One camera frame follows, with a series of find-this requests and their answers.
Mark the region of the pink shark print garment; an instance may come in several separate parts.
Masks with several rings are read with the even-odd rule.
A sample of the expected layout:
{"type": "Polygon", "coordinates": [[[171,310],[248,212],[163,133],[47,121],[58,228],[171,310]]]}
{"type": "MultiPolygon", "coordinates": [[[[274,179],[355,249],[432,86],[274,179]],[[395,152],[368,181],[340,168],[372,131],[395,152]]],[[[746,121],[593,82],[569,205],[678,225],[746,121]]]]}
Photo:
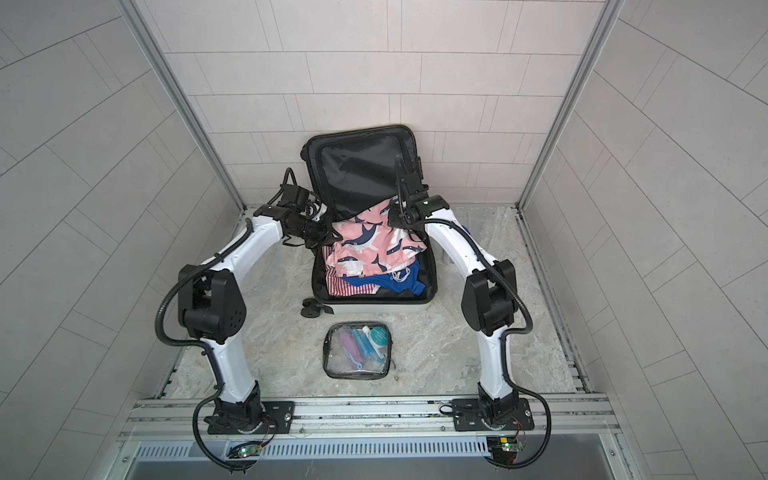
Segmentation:
{"type": "Polygon", "coordinates": [[[347,220],[334,222],[340,236],[325,254],[337,276],[371,277],[405,269],[427,250],[412,231],[389,224],[390,199],[347,220]]]}

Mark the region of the blue cloth garment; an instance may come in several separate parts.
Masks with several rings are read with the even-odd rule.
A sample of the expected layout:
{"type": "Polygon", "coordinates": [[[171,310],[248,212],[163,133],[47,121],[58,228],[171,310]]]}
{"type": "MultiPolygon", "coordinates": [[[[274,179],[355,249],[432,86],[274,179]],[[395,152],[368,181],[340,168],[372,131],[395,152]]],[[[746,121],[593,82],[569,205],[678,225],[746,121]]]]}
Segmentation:
{"type": "Polygon", "coordinates": [[[373,287],[375,291],[386,289],[395,293],[410,291],[413,295],[421,295],[426,285],[419,280],[420,262],[413,263],[402,270],[366,277],[342,276],[341,280],[353,287],[373,287]]]}

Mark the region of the red white striped garment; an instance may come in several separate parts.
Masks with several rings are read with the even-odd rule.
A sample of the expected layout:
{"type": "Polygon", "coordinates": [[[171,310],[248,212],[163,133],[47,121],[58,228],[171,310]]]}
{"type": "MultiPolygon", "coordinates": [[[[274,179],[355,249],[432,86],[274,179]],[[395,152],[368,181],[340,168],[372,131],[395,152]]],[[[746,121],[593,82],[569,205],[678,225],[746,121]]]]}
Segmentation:
{"type": "Polygon", "coordinates": [[[333,268],[326,270],[325,281],[328,293],[332,297],[374,295],[380,289],[379,285],[371,283],[353,285],[343,277],[338,276],[333,268]]]}

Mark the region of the clear toiletry pouch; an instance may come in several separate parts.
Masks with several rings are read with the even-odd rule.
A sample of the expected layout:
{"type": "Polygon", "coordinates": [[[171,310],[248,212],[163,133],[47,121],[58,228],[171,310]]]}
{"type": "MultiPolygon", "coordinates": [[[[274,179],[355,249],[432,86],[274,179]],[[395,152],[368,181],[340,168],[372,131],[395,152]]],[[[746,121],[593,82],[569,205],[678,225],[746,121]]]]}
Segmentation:
{"type": "Polygon", "coordinates": [[[336,323],[323,341],[323,370],[340,380],[385,378],[392,366],[392,344],[382,322],[336,323]]]}

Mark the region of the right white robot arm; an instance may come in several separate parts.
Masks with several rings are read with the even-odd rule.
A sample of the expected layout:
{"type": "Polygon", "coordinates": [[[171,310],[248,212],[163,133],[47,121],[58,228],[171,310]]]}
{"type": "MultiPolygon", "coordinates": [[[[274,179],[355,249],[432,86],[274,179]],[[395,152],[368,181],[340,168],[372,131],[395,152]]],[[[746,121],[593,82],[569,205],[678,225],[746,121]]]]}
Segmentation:
{"type": "Polygon", "coordinates": [[[517,294],[516,273],[508,260],[487,254],[440,196],[431,196],[417,173],[399,173],[397,197],[390,201],[392,225],[423,231],[448,255],[464,278],[461,311],[476,333],[481,374],[478,384],[479,421],[491,430],[531,430],[527,400],[512,379],[506,340],[527,334],[533,321],[517,294]]]}

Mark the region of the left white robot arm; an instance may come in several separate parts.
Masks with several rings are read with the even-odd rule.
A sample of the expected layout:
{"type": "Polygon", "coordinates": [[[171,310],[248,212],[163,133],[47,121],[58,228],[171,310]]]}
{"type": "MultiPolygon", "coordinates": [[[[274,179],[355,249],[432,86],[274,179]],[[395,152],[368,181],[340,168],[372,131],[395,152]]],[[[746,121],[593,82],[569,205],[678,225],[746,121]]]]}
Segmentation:
{"type": "Polygon", "coordinates": [[[239,283],[273,245],[290,236],[314,246],[325,240],[322,203],[309,190],[283,184],[274,203],[247,218],[241,232],[205,264],[179,272],[178,321],[202,345],[215,378],[211,433],[251,433],[266,420],[240,331],[247,307],[239,283]]]}

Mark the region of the black open suitcase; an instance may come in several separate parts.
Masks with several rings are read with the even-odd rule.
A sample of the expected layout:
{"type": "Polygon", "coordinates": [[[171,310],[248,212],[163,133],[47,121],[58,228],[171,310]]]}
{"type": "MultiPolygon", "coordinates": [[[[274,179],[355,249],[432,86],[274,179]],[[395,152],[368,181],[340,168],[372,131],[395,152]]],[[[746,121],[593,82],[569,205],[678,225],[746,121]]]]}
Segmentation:
{"type": "MultiPolygon", "coordinates": [[[[404,163],[423,172],[413,131],[402,124],[319,134],[306,141],[300,156],[305,162],[313,192],[328,207],[323,219],[348,220],[353,215],[397,195],[396,167],[404,163]]],[[[426,309],[438,291],[436,260],[427,250],[417,256],[418,280],[425,291],[396,293],[380,290],[373,295],[333,296],[326,284],[326,265],[319,246],[312,249],[311,287],[314,300],[335,313],[418,312],[426,309]]]]}

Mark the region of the black suitcase wheel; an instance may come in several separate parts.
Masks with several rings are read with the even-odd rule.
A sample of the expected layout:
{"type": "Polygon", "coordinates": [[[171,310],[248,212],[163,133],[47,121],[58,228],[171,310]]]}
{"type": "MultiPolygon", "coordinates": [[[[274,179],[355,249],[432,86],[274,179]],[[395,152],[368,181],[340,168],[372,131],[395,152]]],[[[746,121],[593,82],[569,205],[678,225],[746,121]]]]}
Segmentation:
{"type": "Polygon", "coordinates": [[[306,298],[302,301],[300,315],[304,318],[318,318],[322,314],[333,314],[331,306],[319,302],[315,298],[306,298]]]}

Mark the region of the left green circuit board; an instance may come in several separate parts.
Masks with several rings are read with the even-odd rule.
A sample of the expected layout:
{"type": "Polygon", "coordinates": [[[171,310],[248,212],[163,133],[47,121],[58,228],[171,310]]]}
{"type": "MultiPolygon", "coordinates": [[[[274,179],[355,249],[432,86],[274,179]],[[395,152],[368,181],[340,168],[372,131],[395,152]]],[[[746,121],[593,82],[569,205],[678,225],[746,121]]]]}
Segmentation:
{"type": "Polygon", "coordinates": [[[263,445],[260,442],[246,442],[230,448],[227,458],[231,460],[245,460],[261,455],[263,445]]]}

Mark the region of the green circuit board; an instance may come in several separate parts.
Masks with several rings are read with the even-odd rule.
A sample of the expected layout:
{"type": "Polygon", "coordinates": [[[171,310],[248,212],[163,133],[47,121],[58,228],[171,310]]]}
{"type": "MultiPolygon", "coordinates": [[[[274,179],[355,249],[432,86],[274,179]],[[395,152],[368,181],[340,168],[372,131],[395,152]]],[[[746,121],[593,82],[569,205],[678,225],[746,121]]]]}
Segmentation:
{"type": "Polygon", "coordinates": [[[526,446],[526,442],[518,437],[489,436],[486,443],[490,459],[505,466],[513,465],[526,446]]]}
{"type": "Polygon", "coordinates": [[[263,445],[260,442],[246,442],[230,448],[227,458],[231,460],[245,460],[261,455],[263,445]]]}

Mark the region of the right green circuit board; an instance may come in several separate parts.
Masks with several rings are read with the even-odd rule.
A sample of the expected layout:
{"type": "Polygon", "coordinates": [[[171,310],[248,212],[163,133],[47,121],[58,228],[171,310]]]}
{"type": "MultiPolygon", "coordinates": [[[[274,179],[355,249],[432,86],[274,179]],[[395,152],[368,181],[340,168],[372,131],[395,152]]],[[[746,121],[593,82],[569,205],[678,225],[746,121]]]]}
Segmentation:
{"type": "Polygon", "coordinates": [[[526,442],[518,437],[489,436],[486,443],[490,459],[505,466],[513,465],[526,446],[526,442]]]}

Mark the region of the aluminium mounting rail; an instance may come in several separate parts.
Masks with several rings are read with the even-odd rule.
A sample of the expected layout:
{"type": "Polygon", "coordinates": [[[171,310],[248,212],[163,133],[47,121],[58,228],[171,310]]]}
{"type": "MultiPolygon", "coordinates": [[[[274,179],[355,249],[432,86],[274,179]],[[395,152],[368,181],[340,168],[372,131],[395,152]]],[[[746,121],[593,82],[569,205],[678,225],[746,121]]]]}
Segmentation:
{"type": "Polygon", "coordinates": [[[505,427],[480,418],[473,396],[309,397],[265,399],[277,438],[434,437],[513,434],[532,439],[553,434],[619,433],[621,427],[604,394],[547,394],[542,403],[523,396],[505,427]]]}

